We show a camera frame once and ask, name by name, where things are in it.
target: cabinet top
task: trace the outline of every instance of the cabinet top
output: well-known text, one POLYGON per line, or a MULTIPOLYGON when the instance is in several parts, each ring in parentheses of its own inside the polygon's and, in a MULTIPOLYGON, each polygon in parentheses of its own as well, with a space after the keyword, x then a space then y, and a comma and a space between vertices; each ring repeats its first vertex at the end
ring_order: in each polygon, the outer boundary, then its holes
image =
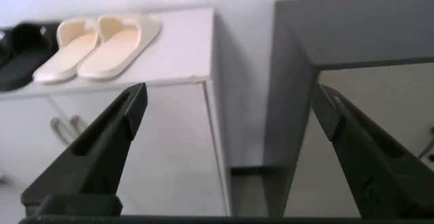
POLYGON ((214 9, 206 7, 153 14, 158 16, 162 23, 160 34, 117 78, 91 81, 75 77, 70 81, 52 85, 32 82, 18 90, 0 92, 0 99, 119 88, 138 82, 158 86, 211 79, 214 9))

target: gray floor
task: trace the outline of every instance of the gray floor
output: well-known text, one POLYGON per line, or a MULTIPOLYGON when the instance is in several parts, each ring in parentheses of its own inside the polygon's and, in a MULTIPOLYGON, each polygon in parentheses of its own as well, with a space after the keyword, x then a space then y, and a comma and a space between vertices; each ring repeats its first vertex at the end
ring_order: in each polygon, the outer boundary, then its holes
POLYGON ((264 187, 259 176, 234 176, 232 188, 235 216, 265 217, 267 215, 264 187))

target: black slipper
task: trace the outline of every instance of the black slipper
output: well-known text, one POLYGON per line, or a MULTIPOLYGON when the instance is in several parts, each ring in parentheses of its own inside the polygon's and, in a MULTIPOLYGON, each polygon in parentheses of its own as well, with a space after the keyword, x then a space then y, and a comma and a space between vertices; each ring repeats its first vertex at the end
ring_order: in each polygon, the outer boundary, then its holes
POLYGON ((10 29, 0 30, 0 68, 12 57, 10 35, 10 29))
POLYGON ((33 73, 58 50, 59 23, 22 23, 10 33, 12 58, 0 67, 0 91, 9 91, 32 82, 33 73))

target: cream slide sandal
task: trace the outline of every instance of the cream slide sandal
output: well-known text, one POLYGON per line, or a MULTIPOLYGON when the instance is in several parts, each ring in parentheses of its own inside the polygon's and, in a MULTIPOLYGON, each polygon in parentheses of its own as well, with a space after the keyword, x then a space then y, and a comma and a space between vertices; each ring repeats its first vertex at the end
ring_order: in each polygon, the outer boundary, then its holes
POLYGON ((33 73, 33 80, 56 83, 72 78, 78 64, 100 45, 95 19, 65 20, 57 29, 59 50, 33 73))
POLYGON ((161 29, 154 15, 104 15, 98 20, 103 44, 78 68, 78 75, 91 79, 118 76, 154 40, 161 29))

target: black plastic frame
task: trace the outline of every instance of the black plastic frame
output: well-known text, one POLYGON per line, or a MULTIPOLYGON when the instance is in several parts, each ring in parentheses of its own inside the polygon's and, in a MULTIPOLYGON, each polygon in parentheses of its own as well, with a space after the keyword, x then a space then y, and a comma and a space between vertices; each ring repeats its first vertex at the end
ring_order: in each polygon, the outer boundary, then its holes
POLYGON ((434 62, 433 3, 276 2, 262 169, 269 216, 283 216, 320 71, 434 62))

